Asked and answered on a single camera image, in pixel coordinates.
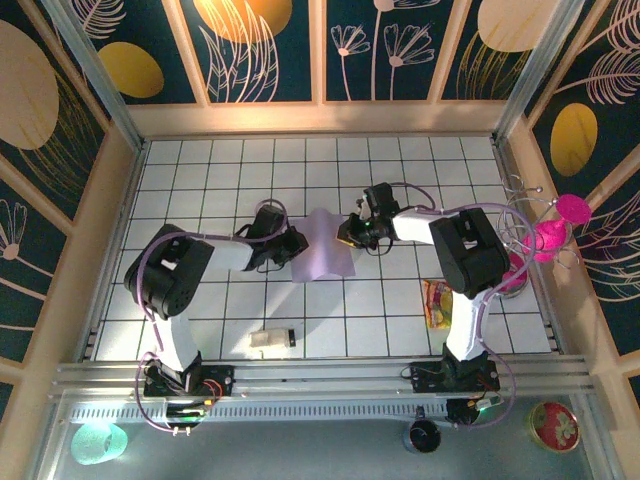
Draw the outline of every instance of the grid tile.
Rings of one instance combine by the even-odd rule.
[[[240,163],[242,140],[214,140],[211,148],[211,163]]]
[[[369,146],[367,139],[361,138],[339,138],[338,139],[338,160],[357,161],[369,160]]]
[[[278,138],[274,160],[276,162],[303,162],[305,159],[304,138]]]
[[[178,163],[209,163],[212,143],[211,140],[185,140]]]
[[[308,318],[306,320],[307,358],[344,357],[344,318]]]
[[[307,138],[307,162],[337,160],[336,145],[335,138]]]
[[[347,318],[347,353],[350,357],[387,356],[384,317]]]
[[[389,317],[389,354],[392,356],[429,355],[429,339],[424,316]]]
[[[315,208],[346,215],[372,183],[405,179],[432,195],[438,208],[442,200],[457,207],[476,197],[502,203],[488,146],[488,139],[421,136],[153,142],[105,304],[98,358],[133,360],[156,348],[122,282],[163,223],[229,234],[251,223],[255,205],[270,197],[286,205],[293,224]],[[412,189],[395,187],[394,194],[402,206],[429,203]],[[378,253],[352,250],[355,277],[304,285],[291,283],[291,264],[278,271],[267,262],[261,271],[268,273],[207,268],[188,310],[198,348],[205,359],[222,361],[439,355],[448,330],[426,328],[420,280],[442,278],[435,248],[396,242],[388,256]],[[494,301],[490,312],[483,331],[492,348],[548,351],[531,287]],[[297,346],[250,349],[248,335],[269,327],[294,328]]]
[[[371,160],[400,160],[400,146],[396,137],[369,138]]]
[[[401,137],[402,160],[431,160],[431,144],[428,137]]]
[[[181,145],[180,140],[151,142],[147,165],[178,163]]]

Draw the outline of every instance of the purple cloth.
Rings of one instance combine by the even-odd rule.
[[[324,208],[291,222],[309,243],[309,248],[291,262],[293,283],[355,276],[351,248],[336,239],[342,222],[342,215],[333,215]]]

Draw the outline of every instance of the snack bag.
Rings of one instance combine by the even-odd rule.
[[[425,290],[425,315],[428,328],[451,328],[453,292],[446,282],[423,280]]]

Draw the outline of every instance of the metal frame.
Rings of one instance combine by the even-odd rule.
[[[527,104],[533,98],[545,75],[551,68],[558,52],[562,48],[572,23],[577,20],[584,0],[562,0],[553,12],[540,42],[522,69],[498,126],[494,132],[496,143],[505,143],[518,119],[524,113]]]
[[[122,96],[114,87],[108,72],[98,58],[95,47],[82,29],[71,2],[41,0],[41,3],[74,57],[84,69],[84,73],[100,100],[102,100],[103,105],[116,125],[122,130],[127,142],[135,151],[139,151],[142,148],[141,135],[129,115]]]

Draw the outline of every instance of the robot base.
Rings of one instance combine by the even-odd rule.
[[[228,397],[233,390],[234,368],[231,365],[201,365],[199,367],[200,378],[215,380],[223,389],[222,396]],[[160,374],[155,365],[147,369],[147,382],[144,385],[144,396],[147,398],[173,398],[189,395],[192,397],[211,397],[209,387],[198,382],[191,392],[178,393],[168,386],[165,377]]]

